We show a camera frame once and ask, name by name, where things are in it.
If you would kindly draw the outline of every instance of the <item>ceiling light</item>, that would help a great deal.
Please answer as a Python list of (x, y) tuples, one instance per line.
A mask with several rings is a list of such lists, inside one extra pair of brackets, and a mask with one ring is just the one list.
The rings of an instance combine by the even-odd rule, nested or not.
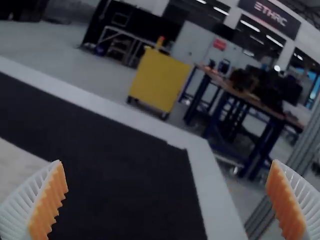
[(204, 0), (196, 0), (197, 2), (199, 2), (199, 3), (202, 3), (202, 4), (206, 4), (207, 2), (206, 1), (204, 1)]
[(272, 36), (266, 35), (266, 38), (271, 40), (272, 42), (274, 42), (275, 44), (277, 44), (280, 47), (284, 47), (280, 42), (278, 42), (277, 40), (275, 40)]
[(253, 26), (253, 25), (251, 25), (250, 23), (248, 23), (248, 22), (246, 22), (246, 21), (243, 21), (243, 20), (240, 20), (240, 23), (242, 23), (242, 24), (246, 25), (247, 27), (255, 30), (255, 31), (258, 32), (258, 33), (260, 33), (260, 29), (257, 28), (257, 27), (255, 27), (255, 26)]
[(218, 12), (220, 12), (220, 13), (222, 13), (222, 14), (224, 14), (224, 15), (229, 16), (229, 13), (228, 13), (228, 12), (223, 11), (222, 9), (220, 9), (220, 8), (218, 8), (218, 7), (216, 7), (216, 6), (214, 6), (213, 9), (216, 10), (216, 11), (218, 11)]
[(255, 56), (255, 54), (254, 54), (253, 52), (248, 51), (248, 50), (243, 50), (243, 53), (244, 53), (245, 55), (248, 55), (249, 57)]
[(274, 70), (275, 70), (276, 72), (280, 72), (281, 68), (280, 68), (280, 66), (275, 65), (275, 66), (274, 66)]
[(265, 45), (265, 43), (263, 41), (259, 40), (258, 38), (254, 37), (252, 35), (250, 35), (250, 38), (252, 38), (253, 40), (256, 40), (258, 43), (260, 43), (262, 45)]

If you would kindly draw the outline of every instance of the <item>concrete floor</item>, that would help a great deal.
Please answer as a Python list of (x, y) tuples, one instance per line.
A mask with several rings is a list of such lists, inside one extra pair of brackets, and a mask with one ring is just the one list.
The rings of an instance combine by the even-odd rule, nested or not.
[[(112, 59), (94, 56), (77, 49), (85, 31), (86, 26), (81, 25), (2, 21), (0, 55), (103, 98), (126, 105), (127, 93), (136, 71)], [(185, 110), (186, 106), (177, 103), (168, 122), (189, 131), (182, 121)], [(244, 124), (256, 134), (261, 133), (265, 125), (252, 117), (248, 117)], [(292, 148), (280, 138), (271, 156), (286, 162), (291, 152)], [(261, 187), (238, 181), (228, 175), (225, 180), (244, 223), (264, 196), (264, 191)], [(263, 239), (283, 239), (276, 222)]]

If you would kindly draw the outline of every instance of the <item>yellow cabinet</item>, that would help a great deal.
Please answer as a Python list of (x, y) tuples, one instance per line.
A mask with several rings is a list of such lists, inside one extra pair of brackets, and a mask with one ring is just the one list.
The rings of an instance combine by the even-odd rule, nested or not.
[(190, 70), (190, 65), (147, 48), (138, 66), (128, 100), (138, 99), (168, 114)]

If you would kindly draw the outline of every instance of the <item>red label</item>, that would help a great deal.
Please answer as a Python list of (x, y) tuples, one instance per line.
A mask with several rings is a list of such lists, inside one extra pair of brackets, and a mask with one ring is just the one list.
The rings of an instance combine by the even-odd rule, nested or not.
[(224, 51), (227, 47), (227, 43), (219, 38), (216, 38), (213, 43), (213, 47), (221, 51)]

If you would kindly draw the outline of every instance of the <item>black foam mat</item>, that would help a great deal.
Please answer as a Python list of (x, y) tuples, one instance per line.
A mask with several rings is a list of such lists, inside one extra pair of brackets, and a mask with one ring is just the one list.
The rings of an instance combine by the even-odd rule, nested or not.
[(0, 137), (65, 169), (50, 240), (207, 239), (186, 150), (2, 73), (0, 86)]

